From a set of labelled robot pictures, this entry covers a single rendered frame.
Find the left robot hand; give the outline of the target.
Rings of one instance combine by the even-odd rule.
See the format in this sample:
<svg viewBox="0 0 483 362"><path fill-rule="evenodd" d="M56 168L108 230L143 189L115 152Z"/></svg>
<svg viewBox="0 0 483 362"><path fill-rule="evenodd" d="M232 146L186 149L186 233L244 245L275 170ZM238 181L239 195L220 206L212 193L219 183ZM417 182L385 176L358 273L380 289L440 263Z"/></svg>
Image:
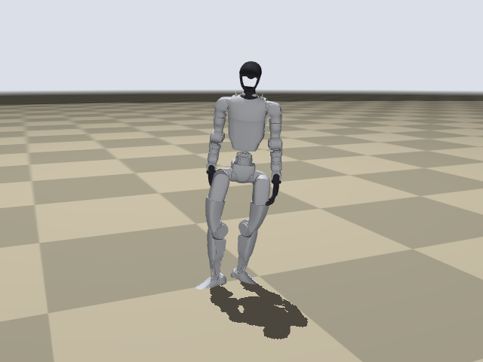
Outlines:
<svg viewBox="0 0 483 362"><path fill-rule="evenodd" d="M273 175L272 183L273 183L272 197L269 199L269 201L266 202L267 204L265 205L267 206L273 204L275 197L278 194L278 188L281 181L279 180L279 175L277 173Z"/></svg>

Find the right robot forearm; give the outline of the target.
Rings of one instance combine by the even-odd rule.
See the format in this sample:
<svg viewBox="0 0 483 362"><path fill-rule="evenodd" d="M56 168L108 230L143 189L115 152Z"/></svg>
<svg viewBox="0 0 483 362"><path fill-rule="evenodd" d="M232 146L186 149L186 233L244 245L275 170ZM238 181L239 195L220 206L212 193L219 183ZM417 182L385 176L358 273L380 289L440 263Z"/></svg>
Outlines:
<svg viewBox="0 0 483 362"><path fill-rule="evenodd" d="M213 132L213 131L212 131ZM211 132L211 135L212 135ZM210 165L214 165L214 169L217 169L217 161L219 157L219 151L220 151L221 145L216 142L211 141L211 136L210 136L210 143L209 143L209 152L208 152L208 162L207 162L207 170Z"/></svg>

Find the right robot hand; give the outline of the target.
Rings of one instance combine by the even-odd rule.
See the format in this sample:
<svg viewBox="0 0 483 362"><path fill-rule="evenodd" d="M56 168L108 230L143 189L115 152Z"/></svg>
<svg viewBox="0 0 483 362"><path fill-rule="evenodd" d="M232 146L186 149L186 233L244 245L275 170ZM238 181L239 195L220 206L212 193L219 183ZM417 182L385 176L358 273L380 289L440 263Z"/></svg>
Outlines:
<svg viewBox="0 0 483 362"><path fill-rule="evenodd" d="M208 181L209 181L209 184L211 185L212 183L212 179L213 179L213 175L214 175L214 172L216 170L214 169L214 165L210 165L208 167L208 171L207 171L207 174L208 174Z"/></svg>

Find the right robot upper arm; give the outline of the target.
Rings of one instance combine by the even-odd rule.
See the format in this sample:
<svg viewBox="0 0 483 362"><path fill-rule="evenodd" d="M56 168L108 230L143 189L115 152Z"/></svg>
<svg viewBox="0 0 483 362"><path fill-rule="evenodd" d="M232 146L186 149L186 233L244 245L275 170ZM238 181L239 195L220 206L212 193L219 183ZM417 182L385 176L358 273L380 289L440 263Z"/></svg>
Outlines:
<svg viewBox="0 0 483 362"><path fill-rule="evenodd" d="M230 99L231 97L221 97L215 104L214 130L211 135L212 142L222 143L224 141L225 133L223 132L223 127Z"/></svg>

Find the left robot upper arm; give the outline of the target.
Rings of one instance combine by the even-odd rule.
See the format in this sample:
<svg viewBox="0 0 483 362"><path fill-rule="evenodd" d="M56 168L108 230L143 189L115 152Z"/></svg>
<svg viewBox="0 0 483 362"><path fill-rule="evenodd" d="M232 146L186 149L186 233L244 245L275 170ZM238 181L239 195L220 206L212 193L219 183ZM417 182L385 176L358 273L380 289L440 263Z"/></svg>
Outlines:
<svg viewBox="0 0 483 362"><path fill-rule="evenodd" d="M281 106L267 100L266 111L271 116L269 120L271 138L268 139L268 147L271 150L281 149Z"/></svg>

